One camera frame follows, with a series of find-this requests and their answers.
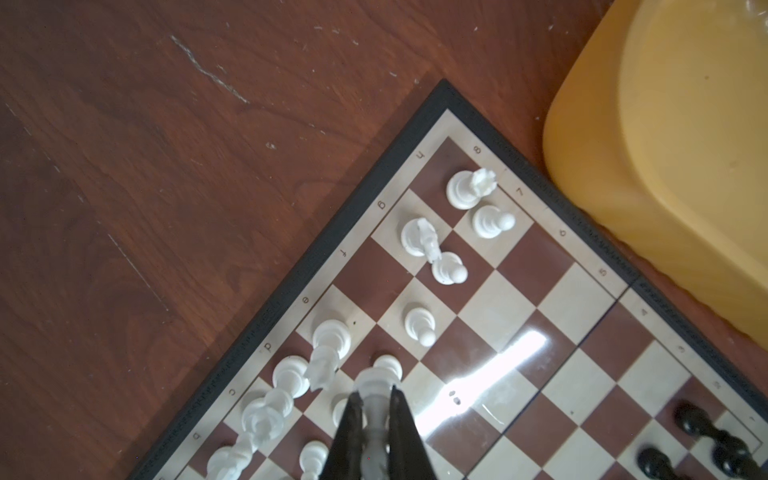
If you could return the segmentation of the white chess piece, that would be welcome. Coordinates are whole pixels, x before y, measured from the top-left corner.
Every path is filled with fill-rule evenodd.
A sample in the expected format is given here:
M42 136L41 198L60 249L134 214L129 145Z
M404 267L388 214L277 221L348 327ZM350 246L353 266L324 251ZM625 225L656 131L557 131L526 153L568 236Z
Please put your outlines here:
M388 479L387 419L393 386L402 377L401 367L373 366L360 372L355 390L363 402L366 426L363 429L364 449L361 454L363 479Z

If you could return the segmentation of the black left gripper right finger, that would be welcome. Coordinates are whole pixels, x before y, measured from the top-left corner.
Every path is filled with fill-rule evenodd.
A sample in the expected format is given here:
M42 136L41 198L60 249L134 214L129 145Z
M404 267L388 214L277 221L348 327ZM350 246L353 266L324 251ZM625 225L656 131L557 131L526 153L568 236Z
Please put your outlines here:
M390 396L388 445L391 480L437 479L404 392L397 387Z

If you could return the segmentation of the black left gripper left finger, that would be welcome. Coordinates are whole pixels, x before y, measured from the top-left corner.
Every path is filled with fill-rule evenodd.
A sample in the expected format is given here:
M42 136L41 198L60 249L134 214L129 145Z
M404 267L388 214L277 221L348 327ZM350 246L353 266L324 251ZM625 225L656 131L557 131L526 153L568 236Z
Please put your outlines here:
M360 480L363 452L363 400L352 392L343 411L320 480Z

